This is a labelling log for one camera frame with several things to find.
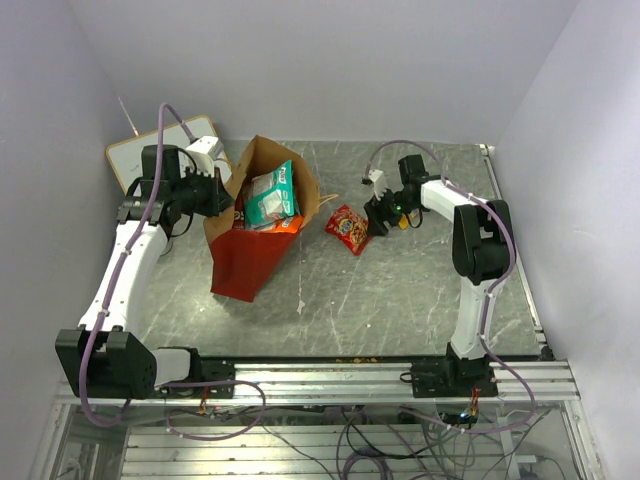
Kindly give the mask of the yellow snack bar packet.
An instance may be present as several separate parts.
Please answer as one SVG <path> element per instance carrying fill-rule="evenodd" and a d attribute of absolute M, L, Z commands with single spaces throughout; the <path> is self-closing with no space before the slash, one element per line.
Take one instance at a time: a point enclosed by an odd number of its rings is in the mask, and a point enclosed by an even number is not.
<path fill-rule="evenodd" d="M 412 224 L 413 215 L 412 214 L 404 214 L 401 220 L 398 223 L 398 227 L 401 230 L 408 229 Z"/>

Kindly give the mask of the red cookie snack packet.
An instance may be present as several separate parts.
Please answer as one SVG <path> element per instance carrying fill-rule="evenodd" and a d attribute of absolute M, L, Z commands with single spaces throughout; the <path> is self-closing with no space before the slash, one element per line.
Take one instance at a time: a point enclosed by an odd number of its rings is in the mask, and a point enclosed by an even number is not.
<path fill-rule="evenodd" d="M 338 238 L 355 256 L 359 256 L 371 240 L 368 220 L 348 205 L 339 207 L 331 215 L 325 232 Z"/>

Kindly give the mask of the teal white snack packet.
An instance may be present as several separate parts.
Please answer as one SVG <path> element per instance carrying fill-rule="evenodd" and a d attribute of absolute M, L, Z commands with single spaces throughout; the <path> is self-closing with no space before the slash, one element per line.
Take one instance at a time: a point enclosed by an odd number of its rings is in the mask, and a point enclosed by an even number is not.
<path fill-rule="evenodd" d="M 257 229 L 299 213 L 294 190 L 293 163 L 254 177 L 243 187 L 245 226 Z"/>

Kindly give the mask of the red brown paper bag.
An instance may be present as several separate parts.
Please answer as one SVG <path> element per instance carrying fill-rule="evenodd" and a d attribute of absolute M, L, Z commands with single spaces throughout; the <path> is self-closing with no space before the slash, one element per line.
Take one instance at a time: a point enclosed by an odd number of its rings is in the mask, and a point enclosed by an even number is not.
<path fill-rule="evenodd" d="M 304 229 L 318 213 L 319 185 L 306 161 L 297 153 L 266 137 L 256 135 L 233 169 L 227 190 L 237 199 L 254 177 L 266 174 L 290 160 L 293 183 Z M 203 221 L 213 259 L 211 292 L 251 302 L 300 235 L 299 232 L 260 232 L 233 227 L 235 208 Z"/>

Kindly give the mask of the Fox's candy bag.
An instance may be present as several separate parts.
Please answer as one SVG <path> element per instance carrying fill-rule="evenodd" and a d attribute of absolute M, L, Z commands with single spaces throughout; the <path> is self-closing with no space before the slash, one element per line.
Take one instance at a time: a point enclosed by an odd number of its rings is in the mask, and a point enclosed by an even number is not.
<path fill-rule="evenodd" d="M 283 219 L 278 219 L 267 225 L 258 228 L 262 233 L 297 233 L 304 223 L 304 217 L 301 215 L 294 215 Z"/>

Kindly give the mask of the red Doritos chip bag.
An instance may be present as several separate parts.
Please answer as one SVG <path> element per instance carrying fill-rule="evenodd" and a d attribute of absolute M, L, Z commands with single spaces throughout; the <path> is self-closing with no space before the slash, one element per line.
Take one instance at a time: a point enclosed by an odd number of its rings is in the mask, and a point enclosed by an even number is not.
<path fill-rule="evenodd" d="M 239 195 L 236 198 L 232 228 L 235 230 L 242 230 L 242 231 L 247 229 L 247 221 L 245 218 L 245 205 L 244 205 L 243 197 L 241 195 Z"/>

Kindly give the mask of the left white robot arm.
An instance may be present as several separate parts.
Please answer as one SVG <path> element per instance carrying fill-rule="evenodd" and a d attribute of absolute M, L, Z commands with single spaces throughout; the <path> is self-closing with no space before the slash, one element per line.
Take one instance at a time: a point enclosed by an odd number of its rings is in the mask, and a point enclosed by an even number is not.
<path fill-rule="evenodd" d="M 74 395 L 147 399 L 169 384 L 182 397 L 203 387 L 191 347 L 147 348 L 134 328 L 155 266 L 182 218 L 223 213 L 232 204 L 231 177 L 221 141 L 203 136 L 185 148 L 147 145 L 141 173 L 118 209 L 116 240 L 98 292 L 74 329 L 63 329 L 56 354 Z"/>

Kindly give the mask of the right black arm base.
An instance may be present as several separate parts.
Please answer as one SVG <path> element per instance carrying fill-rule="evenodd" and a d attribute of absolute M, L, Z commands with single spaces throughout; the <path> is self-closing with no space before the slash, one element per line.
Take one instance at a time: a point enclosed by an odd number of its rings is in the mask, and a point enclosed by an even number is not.
<path fill-rule="evenodd" d="M 400 381 L 409 384 L 415 398 L 496 397 L 498 386 L 490 357 L 484 353 L 477 359 L 459 357 L 450 344 L 444 355 L 420 357 Z"/>

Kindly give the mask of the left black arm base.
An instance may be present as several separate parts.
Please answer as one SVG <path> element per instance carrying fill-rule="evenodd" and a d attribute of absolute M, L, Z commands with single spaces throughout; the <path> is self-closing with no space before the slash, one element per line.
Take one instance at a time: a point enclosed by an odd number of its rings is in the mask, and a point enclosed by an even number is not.
<path fill-rule="evenodd" d="M 208 388 L 213 397 L 230 399 L 231 384 L 236 377 L 231 360 L 202 356 L 196 348 L 166 347 L 152 351 L 156 360 L 154 390 L 166 397 L 188 397 L 204 393 Z"/>

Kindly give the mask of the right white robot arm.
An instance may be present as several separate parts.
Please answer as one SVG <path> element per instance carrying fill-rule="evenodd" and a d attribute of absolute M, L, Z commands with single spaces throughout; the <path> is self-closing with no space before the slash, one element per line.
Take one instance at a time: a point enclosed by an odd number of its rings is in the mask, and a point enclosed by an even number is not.
<path fill-rule="evenodd" d="M 384 173 L 368 168 L 362 183 L 373 194 L 364 205 L 367 234 L 381 237 L 400 224 L 402 217 L 416 211 L 435 212 L 452 224 L 451 257 L 461 279 L 458 321 L 449 350 L 460 360 L 477 360 L 488 355 L 487 334 L 495 297 L 515 267 L 510 210 L 503 200 L 485 200 L 430 175 L 420 155 L 399 161 L 403 188 L 392 191 Z"/>

